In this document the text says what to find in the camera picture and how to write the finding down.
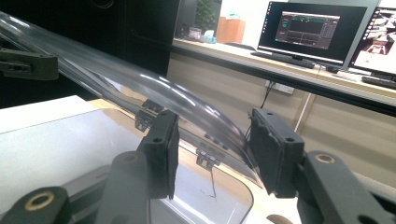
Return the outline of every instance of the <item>computer monitor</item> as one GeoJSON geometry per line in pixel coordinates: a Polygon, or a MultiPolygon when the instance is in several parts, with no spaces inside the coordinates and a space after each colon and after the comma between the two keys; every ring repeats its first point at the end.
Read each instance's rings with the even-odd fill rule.
{"type": "Polygon", "coordinates": [[[344,65],[366,9],[269,2],[258,51],[344,65]]]}
{"type": "Polygon", "coordinates": [[[350,66],[396,79],[396,8],[377,7],[350,66]]]}

